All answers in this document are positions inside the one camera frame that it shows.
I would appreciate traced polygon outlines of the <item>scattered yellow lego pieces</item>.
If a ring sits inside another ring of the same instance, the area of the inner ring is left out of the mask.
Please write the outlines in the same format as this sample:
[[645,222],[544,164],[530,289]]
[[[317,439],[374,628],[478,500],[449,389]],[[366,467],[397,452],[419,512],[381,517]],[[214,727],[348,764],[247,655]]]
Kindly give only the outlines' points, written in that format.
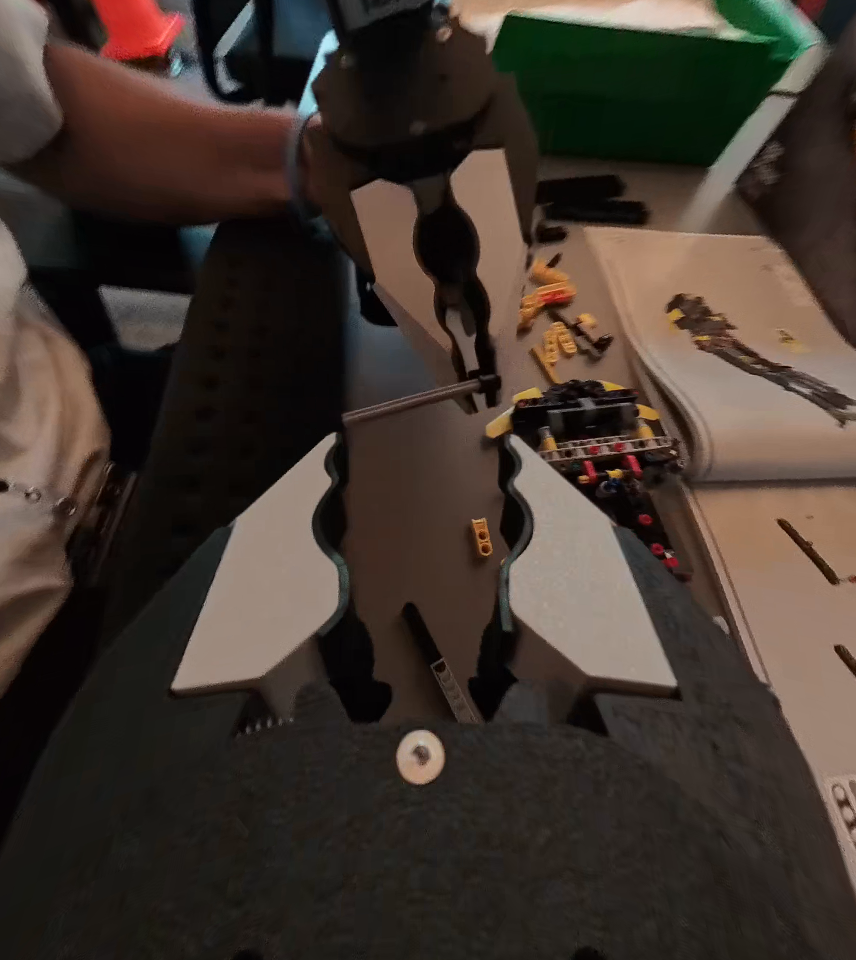
[[597,364],[615,342],[591,313],[570,313],[578,288],[562,268],[563,256],[558,251],[529,257],[516,324],[519,337],[532,337],[529,354],[552,385],[571,378],[566,364],[578,357]]

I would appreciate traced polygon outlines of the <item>orange traffic cone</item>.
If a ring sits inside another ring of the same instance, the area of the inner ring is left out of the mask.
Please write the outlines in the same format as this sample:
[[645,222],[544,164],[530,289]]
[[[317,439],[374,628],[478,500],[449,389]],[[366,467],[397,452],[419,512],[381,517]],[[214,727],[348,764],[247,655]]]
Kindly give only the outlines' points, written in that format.
[[178,12],[156,1],[93,1],[105,31],[100,55],[118,63],[165,59],[185,26]]

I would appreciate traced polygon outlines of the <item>open instruction booklet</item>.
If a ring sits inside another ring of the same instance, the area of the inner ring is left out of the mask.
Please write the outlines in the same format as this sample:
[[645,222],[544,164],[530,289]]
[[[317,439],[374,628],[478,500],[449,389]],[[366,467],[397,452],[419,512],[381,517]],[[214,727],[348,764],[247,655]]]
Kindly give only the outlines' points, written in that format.
[[586,229],[728,622],[829,810],[856,893],[856,349],[761,236]]

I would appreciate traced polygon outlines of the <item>yellow car picture box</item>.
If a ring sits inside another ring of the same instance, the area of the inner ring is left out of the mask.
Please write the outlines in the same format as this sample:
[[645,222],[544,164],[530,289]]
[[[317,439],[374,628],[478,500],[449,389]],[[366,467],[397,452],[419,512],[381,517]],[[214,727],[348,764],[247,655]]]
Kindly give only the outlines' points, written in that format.
[[738,190],[856,348],[856,16]]

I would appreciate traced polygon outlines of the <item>person's left forearm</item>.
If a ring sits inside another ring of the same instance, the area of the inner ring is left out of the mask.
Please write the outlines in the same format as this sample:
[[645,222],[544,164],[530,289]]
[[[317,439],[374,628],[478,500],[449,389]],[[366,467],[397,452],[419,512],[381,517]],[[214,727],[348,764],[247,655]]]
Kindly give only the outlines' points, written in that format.
[[76,210],[196,226],[291,197],[294,115],[186,99],[175,84],[63,42],[43,57],[62,126],[17,177]]

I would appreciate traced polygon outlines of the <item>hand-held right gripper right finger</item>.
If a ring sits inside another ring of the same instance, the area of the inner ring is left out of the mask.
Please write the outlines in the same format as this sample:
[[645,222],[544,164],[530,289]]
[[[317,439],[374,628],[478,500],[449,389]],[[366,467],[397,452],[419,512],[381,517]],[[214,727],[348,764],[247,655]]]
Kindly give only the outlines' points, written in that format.
[[596,696],[680,699],[680,683],[608,516],[522,439],[499,441],[506,557],[499,657],[550,722]]

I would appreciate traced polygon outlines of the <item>black lego beam with red pins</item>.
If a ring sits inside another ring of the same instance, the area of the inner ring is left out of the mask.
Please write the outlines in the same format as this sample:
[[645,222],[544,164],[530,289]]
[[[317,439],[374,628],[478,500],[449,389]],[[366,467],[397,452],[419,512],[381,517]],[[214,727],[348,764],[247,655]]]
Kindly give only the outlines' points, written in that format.
[[413,602],[405,603],[401,616],[454,719],[461,724],[481,723],[470,698],[464,693],[445,656],[436,645],[418,606]]

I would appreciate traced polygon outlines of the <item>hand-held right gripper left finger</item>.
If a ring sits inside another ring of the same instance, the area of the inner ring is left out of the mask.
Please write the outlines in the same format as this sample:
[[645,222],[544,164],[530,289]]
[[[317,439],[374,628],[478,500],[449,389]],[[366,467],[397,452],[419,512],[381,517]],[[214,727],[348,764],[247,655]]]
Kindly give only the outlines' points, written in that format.
[[321,679],[317,642],[348,599],[318,526],[339,442],[322,439],[231,523],[171,694],[254,692],[270,714],[294,714],[298,692]]

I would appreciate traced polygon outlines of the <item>black perforated chair back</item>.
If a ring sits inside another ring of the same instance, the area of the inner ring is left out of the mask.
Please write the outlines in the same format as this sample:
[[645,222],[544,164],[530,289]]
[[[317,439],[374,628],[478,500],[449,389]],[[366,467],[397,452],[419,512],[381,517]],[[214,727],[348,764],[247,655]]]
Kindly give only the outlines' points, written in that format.
[[331,236],[293,213],[216,228],[106,564],[100,646],[338,428],[352,284]]

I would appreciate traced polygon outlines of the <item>green plastic bin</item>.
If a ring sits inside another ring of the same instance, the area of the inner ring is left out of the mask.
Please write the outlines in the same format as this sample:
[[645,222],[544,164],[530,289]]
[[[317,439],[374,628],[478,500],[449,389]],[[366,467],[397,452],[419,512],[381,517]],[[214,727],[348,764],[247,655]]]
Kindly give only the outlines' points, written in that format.
[[544,158],[709,167],[826,53],[794,2],[513,2],[488,17]]

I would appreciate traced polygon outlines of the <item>partly built lego car chassis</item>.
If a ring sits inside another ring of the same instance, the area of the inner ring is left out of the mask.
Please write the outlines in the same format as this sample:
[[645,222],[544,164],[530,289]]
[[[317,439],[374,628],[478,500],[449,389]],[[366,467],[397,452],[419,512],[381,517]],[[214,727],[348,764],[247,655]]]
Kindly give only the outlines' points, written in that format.
[[637,390],[569,380],[516,394],[484,428],[491,442],[516,436],[617,526],[637,535],[672,574],[688,583],[652,493],[682,473],[680,444]]

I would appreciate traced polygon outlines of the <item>grey lego axle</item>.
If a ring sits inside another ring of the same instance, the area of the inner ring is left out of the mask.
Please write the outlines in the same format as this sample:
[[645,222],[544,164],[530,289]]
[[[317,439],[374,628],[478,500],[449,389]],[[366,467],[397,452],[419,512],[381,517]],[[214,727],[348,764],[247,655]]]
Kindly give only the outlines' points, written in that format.
[[384,401],[361,409],[345,412],[341,415],[344,427],[368,423],[387,416],[393,416],[441,402],[468,398],[482,392],[483,378],[474,378],[454,385],[425,390],[401,398]]

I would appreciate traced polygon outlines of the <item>long black lego beam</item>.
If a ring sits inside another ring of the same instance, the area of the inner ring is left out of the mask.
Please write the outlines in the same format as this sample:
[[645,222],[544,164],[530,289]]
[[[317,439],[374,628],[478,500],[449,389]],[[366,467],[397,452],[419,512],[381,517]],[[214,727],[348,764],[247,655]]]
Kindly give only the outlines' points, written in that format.
[[624,196],[626,184],[617,174],[589,174],[542,179],[536,188],[539,206],[596,207]]
[[650,221],[650,209],[639,200],[598,198],[583,202],[552,201],[544,205],[546,219],[586,225],[641,227]]

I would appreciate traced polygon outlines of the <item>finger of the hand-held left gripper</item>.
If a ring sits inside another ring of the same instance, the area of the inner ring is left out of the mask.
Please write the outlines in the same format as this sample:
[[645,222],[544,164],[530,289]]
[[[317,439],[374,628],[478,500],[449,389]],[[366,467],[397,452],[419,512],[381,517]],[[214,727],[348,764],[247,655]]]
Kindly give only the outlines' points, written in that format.
[[410,187],[377,178],[350,195],[374,278],[374,292],[418,354],[437,387],[468,380],[447,329],[437,281],[416,252],[419,219]]
[[527,244],[523,239],[503,149],[476,150],[450,178],[451,193],[469,227],[462,298],[473,324],[479,372],[497,373],[496,348],[514,330]]

